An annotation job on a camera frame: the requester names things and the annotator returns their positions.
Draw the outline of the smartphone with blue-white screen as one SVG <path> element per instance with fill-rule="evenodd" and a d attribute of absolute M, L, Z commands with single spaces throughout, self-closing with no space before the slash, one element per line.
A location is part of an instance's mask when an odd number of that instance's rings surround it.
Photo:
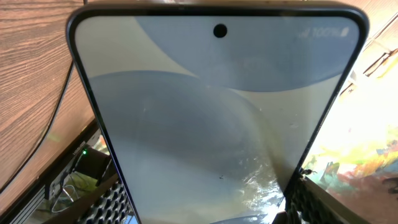
<path fill-rule="evenodd" d="M 66 40 L 138 223 L 265 223 L 368 37 L 338 1 L 110 1 Z"/>

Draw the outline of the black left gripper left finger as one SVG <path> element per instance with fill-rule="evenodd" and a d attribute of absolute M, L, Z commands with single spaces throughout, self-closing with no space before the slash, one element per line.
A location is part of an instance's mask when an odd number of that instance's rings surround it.
<path fill-rule="evenodd" d="M 114 174 L 45 224 L 124 223 L 133 215 L 126 190 L 119 176 Z"/>

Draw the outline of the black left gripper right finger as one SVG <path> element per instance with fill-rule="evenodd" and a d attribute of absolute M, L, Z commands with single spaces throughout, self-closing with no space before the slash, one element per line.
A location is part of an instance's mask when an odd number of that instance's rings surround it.
<path fill-rule="evenodd" d="M 361 217 L 324 191 L 304 175 L 294 172 L 284 192 L 285 210 L 279 212 L 273 224 L 360 224 Z"/>

